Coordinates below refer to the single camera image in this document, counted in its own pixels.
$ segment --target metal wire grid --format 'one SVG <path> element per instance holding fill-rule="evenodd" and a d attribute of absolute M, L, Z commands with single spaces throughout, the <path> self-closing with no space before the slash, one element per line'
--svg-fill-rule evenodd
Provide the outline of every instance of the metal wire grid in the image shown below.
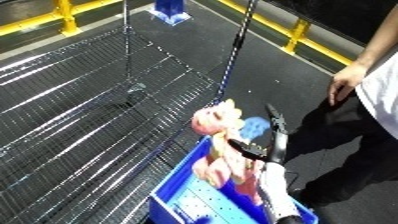
<path fill-rule="evenodd" d="M 130 35 L 131 55 L 116 29 L 0 71 L 0 223 L 140 217 L 171 167 L 155 156 L 217 84 Z"/>

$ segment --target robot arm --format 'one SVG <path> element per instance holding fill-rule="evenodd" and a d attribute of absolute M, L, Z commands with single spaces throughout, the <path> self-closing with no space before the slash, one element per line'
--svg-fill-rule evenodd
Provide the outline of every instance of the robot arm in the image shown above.
<path fill-rule="evenodd" d="M 264 201 L 264 212 L 272 224 L 302 224 L 296 206 L 287 193 L 285 167 L 283 166 L 288 135 L 285 121 L 271 105 L 268 105 L 271 118 L 272 139 L 267 151 L 256 145 L 247 145 L 234 139 L 229 144 L 240 151 L 244 157 L 265 162 L 258 182 L 258 193 Z"/>

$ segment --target person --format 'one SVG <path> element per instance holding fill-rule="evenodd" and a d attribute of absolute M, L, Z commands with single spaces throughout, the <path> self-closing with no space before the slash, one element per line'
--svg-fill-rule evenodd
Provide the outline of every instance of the person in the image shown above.
<path fill-rule="evenodd" d="M 398 180 L 398 6 L 356 60 L 334 75 L 328 96 L 289 134 L 286 162 L 361 137 L 343 165 L 295 190 L 309 207 L 350 199 L 370 184 Z"/>

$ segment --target blue plastic bin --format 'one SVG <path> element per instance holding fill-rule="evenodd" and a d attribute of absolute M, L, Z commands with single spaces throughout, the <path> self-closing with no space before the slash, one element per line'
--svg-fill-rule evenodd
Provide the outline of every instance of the blue plastic bin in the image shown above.
<path fill-rule="evenodd" d="M 215 189 L 197 179 L 192 164 L 208 154 L 210 137 L 203 138 L 176 168 L 152 191 L 149 216 L 157 224 L 169 223 L 268 223 L 260 206 L 234 190 L 232 182 Z M 306 224 L 317 224 L 318 217 L 292 200 Z"/>

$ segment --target yellow railing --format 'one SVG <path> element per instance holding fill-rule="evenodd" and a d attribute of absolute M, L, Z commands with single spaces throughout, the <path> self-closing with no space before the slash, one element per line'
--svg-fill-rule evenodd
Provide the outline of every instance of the yellow railing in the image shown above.
<path fill-rule="evenodd" d="M 122 0 L 95 0 L 81 5 L 72 5 L 70 0 L 53 0 L 53 1 L 55 9 L 52 12 L 0 26 L 0 36 L 32 28 L 35 26 L 39 26 L 55 20 L 63 20 L 63 27 L 61 29 L 61 32 L 65 36 L 72 36 L 81 32 L 76 25 L 74 15 L 92 9 L 100 8 L 106 5 L 110 5 L 113 3 L 117 3 Z M 218 1 L 240 13 L 244 13 L 246 10 L 246 7 L 235 3 L 233 0 L 218 0 Z M 347 65 L 351 62 L 350 59 L 328 49 L 325 46 L 322 46 L 321 44 L 318 44 L 308 39 L 305 36 L 305 34 L 308 31 L 311 24 L 305 20 L 298 19 L 296 21 L 295 26 L 292 29 L 288 29 L 256 13 L 253 15 L 253 19 L 287 36 L 289 38 L 289 41 L 286 44 L 286 46 L 282 47 L 282 49 L 289 54 L 294 54 L 297 44 L 302 43 L 330 58 L 333 58 L 334 60 L 342 64 Z"/>
<path fill-rule="evenodd" d="M 53 1 L 55 9 L 52 12 L 0 26 L 0 36 L 39 26 L 55 20 L 63 20 L 63 28 L 61 29 L 61 32 L 65 36 L 72 36 L 81 32 L 76 25 L 74 15 L 120 2 L 121 0 L 96 0 L 75 6 L 72 5 L 70 0 Z"/>
<path fill-rule="evenodd" d="M 218 0 L 220 3 L 240 12 L 240 13 L 245 13 L 246 7 L 242 6 L 240 4 L 235 3 L 233 0 Z M 322 46 L 321 44 L 318 44 L 310 39 L 308 39 L 305 34 L 308 31 L 309 27 L 311 24 L 303 19 L 298 19 L 296 21 L 296 24 L 292 29 L 285 28 L 273 21 L 270 21 L 266 19 L 265 17 L 255 13 L 253 15 L 253 19 L 267 27 L 270 27 L 271 29 L 287 36 L 289 38 L 288 43 L 286 46 L 282 47 L 284 51 L 286 51 L 289 54 L 294 54 L 295 53 L 295 48 L 298 43 L 302 43 L 344 65 L 348 65 L 351 63 L 351 60 L 328 49 L 325 46 Z"/>

